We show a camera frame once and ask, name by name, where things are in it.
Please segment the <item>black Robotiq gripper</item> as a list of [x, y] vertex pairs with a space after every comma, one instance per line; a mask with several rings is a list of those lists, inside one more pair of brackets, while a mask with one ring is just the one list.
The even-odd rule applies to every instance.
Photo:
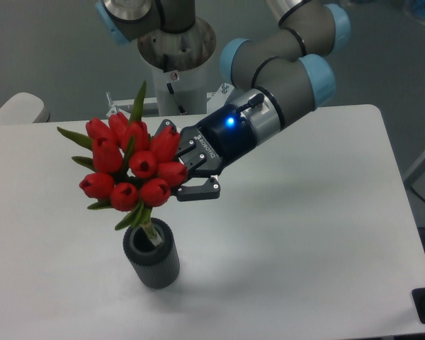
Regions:
[[171, 120], [161, 122], [154, 138], [181, 138], [176, 157], [186, 165], [189, 176], [205, 178], [213, 175], [202, 185], [172, 188], [171, 194], [177, 201], [220, 197], [218, 175], [258, 144], [257, 131], [250, 119], [252, 113], [258, 112], [258, 107], [222, 107], [182, 130]]

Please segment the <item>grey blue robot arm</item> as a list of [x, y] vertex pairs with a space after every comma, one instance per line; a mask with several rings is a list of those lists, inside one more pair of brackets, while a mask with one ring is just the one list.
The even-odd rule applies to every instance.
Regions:
[[200, 113], [181, 131], [177, 158], [201, 186], [174, 188], [179, 201], [215, 199], [217, 176], [255, 147], [328, 101], [336, 79], [326, 56], [351, 36], [342, 7], [318, 1], [269, 1], [276, 34], [261, 42], [237, 38], [220, 55], [223, 91], [236, 91], [207, 113], [205, 66], [215, 51], [210, 25], [193, 1], [98, 1], [96, 10], [117, 44], [136, 42], [151, 67], [159, 114]]

